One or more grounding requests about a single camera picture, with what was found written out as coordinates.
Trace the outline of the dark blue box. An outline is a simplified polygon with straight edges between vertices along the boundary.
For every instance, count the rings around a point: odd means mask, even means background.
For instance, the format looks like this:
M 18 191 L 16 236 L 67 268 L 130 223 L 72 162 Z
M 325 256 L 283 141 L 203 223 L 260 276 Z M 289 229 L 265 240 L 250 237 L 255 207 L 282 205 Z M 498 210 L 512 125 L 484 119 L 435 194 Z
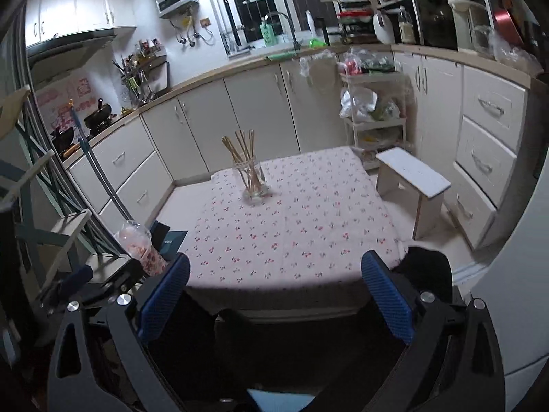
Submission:
M 169 226 L 157 220 L 153 222 L 149 231 L 154 249 L 166 262 L 174 261 L 188 232 L 171 231 Z

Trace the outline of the white electric kettle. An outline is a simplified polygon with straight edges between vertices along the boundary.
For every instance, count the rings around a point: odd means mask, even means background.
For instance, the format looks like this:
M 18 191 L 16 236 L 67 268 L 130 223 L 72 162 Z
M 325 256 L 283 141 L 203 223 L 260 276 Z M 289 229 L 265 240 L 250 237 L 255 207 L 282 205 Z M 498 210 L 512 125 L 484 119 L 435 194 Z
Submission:
M 395 43 L 395 35 L 392 22 L 381 10 L 377 9 L 372 17 L 374 33 L 378 40 L 384 45 Z

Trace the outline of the plastic bag with food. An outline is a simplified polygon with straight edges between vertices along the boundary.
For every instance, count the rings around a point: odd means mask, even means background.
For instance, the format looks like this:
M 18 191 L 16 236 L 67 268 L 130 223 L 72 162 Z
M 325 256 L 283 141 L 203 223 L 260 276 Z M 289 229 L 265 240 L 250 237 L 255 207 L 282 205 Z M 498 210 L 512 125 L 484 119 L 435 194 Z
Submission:
M 150 231 L 138 222 L 125 220 L 115 239 L 133 259 L 140 262 L 149 276 L 156 276 L 166 270 L 167 263 L 153 246 Z

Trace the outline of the white rolling storage cart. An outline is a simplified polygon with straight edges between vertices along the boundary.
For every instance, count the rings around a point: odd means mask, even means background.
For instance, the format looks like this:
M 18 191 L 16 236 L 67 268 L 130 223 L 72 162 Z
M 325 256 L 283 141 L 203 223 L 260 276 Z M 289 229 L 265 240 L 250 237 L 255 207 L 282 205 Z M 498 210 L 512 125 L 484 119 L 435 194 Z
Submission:
M 409 78 L 391 52 L 352 47 L 338 64 L 342 89 L 340 117 L 347 142 L 365 162 L 408 142 Z

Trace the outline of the white kitchen base cabinets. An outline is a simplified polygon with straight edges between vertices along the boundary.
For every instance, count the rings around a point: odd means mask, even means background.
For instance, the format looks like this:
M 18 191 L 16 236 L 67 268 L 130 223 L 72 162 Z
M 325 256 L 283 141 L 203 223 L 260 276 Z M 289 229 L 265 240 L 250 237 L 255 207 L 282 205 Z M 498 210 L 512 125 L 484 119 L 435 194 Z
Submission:
M 506 238 L 535 186 L 534 164 L 548 86 L 525 72 L 470 54 L 394 45 L 410 80 L 407 134 L 415 155 L 444 175 L 445 204 L 474 249 Z M 320 83 L 295 60 L 254 60 L 206 73 L 140 108 L 91 147 L 129 213 L 150 220 L 170 187 L 227 168 L 221 139 L 253 130 L 260 160 L 344 145 L 341 78 Z M 66 162 L 77 187 L 108 226 L 122 215 L 82 152 Z

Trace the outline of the wooden chopstick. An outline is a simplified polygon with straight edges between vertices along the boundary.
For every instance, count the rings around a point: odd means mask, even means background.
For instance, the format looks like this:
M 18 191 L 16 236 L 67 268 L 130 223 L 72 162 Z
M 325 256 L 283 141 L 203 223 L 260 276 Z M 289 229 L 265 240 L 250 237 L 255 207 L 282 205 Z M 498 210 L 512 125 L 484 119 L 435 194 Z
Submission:
M 248 174 L 249 174 L 249 169 L 248 169 L 248 147 L 247 147 L 247 142 L 246 142 L 246 135 L 245 135 L 245 132 L 243 130 L 240 130 L 238 132 L 238 135 L 239 135 L 239 139 L 240 139 L 240 142 L 241 142 L 241 148 L 242 148 L 242 151 L 243 151 L 243 155 L 245 156 L 245 164 L 247 165 L 247 170 L 248 170 Z
M 246 175 L 246 188 L 249 194 L 252 194 L 256 189 L 253 165 L 253 156 L 247 147 L 245 132 L 238 130 L 234 132 L 238 143 L 238 165 L 240 170 Z
M 238 171 L 245 186 L 245 189 L 248 191 L 248 184 L 250 183 L 250 180 L 245 160 L 243 159 L 242 155 L 237 151 L 237 149 L 234 148 L 234 144 L 228 136 L 223 136 L 221 141 L 225 148 L 228 150 L 228 152 L 230 152 L 230 155 L 233 159 L 234 167 Z
M 257 194 L 260 190 L 260 178 L 256 171 L 256 157 L 254 152 L 254 131 L 248 132 L 248 169 L 250 177 L 250 189 L 251 194 Z

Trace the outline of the clear glass jar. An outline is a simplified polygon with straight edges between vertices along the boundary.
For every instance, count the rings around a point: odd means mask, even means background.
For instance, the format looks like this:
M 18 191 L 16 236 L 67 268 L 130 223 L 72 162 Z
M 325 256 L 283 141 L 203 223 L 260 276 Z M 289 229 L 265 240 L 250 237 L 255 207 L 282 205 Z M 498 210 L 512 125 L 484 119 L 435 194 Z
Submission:
M 234 163 L 233 171 L 245 204 L 258 205 L 271 194 L 261 163 L 255 157 Z

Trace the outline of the white upper cabinets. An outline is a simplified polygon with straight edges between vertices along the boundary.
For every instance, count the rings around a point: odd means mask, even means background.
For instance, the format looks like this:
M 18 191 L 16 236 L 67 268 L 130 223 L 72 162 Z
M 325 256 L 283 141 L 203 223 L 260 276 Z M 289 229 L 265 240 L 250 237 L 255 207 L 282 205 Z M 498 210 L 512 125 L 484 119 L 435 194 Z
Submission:
M 28 47 L 71 34 L 103 29 L 124 33 L 135 27 L 131 0 L 28 0 L 26 3 Z

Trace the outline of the chrome sink faucet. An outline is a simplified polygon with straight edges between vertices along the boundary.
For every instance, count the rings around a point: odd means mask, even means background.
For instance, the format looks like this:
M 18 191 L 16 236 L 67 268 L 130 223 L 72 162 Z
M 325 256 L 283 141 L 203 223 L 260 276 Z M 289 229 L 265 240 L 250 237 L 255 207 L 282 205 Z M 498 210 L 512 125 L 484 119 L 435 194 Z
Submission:
M 278 17 L 282 19 L 280 22 L 281 30 L 286 34 L 292 43 L 292 49 L 295 51 L 300 51 L 302 49 L 302 45 L 300 41 L 297 38 L 296 30 L 294 27 L 294 23 L 292 19 L 284 12 L 281 11 L 269 11 L 266 15 L 262 17 L 264 21 L 271 21 L 274 17 Z

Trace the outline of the dish utensil rack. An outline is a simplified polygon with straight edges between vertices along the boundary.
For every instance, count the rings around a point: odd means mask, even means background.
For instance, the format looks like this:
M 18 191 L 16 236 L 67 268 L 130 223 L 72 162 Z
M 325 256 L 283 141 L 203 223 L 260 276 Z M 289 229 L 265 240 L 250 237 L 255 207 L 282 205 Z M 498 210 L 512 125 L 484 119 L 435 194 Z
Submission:
M 133 105 L 145 105 L 170 90 L 170 63 L 157 38 L 140 40 L 133 53 L 112 63 Z

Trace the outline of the black wok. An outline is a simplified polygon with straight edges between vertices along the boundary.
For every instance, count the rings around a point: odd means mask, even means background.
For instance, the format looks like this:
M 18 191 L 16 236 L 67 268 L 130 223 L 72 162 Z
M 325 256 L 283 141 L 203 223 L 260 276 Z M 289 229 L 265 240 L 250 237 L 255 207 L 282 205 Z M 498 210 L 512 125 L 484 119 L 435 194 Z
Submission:
M 103 102 L 103 98 L 98 98 L 96 110 L 85 117 L 85 126 L 89 130 L 97 129 L 99 125 L 106 122 L 112 114 L 111 105 Z

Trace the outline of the cherry pattern tablecloth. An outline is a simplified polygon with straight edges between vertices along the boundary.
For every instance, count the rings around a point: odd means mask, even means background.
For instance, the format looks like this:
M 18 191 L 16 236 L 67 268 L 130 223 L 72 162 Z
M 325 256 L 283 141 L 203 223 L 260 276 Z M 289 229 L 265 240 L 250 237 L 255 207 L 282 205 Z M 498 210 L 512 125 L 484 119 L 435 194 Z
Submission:
M 359 158 L 339 147 L 261 167 L 269 192 L 252 204 L 235 170 L 212 176 L 184 241 L 190 293 L 213 311 L 361 306 L 363 254 L 374 250 L 392 268 L 404 249 Z

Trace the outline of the microwave oven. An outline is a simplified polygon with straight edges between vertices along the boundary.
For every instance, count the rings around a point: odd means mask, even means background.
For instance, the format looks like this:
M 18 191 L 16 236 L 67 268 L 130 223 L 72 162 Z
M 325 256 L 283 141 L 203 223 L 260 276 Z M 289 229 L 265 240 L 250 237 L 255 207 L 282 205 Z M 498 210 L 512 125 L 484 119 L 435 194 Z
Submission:
M 455 23 L 447 0 L 415 1 L 425 46 L 456 50 Z

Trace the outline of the grey range hood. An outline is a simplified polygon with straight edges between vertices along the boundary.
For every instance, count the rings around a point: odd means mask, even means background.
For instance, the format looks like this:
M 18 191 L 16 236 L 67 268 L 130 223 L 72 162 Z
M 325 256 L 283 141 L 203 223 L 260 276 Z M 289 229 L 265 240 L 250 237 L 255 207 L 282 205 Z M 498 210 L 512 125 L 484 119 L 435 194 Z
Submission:
M 114 29 L 100 29 L 55 37 L 26 47 L 34 84 L 69 75 L 114 39 Z

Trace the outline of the green soap bottle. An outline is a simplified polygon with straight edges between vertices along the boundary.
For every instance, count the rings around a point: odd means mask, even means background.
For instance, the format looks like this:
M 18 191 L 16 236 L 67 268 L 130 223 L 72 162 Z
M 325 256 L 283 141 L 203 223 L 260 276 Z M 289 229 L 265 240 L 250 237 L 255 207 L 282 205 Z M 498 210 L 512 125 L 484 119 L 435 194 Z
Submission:
M 273 26 L 267 20 L 262 20 L 260 24 L 260 32 L 265 47 L 273 47 L 277 45 L 276 32 Z

